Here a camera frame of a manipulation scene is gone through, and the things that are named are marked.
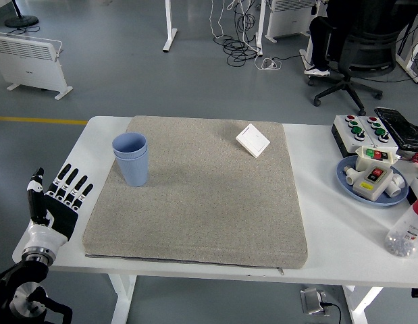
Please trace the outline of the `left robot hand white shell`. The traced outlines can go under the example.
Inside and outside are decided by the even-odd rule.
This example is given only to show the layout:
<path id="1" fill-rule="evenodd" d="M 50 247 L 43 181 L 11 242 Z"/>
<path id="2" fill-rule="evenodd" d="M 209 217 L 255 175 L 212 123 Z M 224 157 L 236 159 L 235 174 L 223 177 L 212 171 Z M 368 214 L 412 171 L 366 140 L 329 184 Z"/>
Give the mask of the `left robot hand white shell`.
<path id="1" fill-rule="evenodd" d="M 87 182 L 87 175 L 75 180 L 78 172 L 79 169 L 66 164 L 44 191 L 44 169 L 40 167 L 27 187 L 31 222 L 57 232 L 66 241 L 72 237 L 79 209 L 93 189 L 93 184 Z"/>

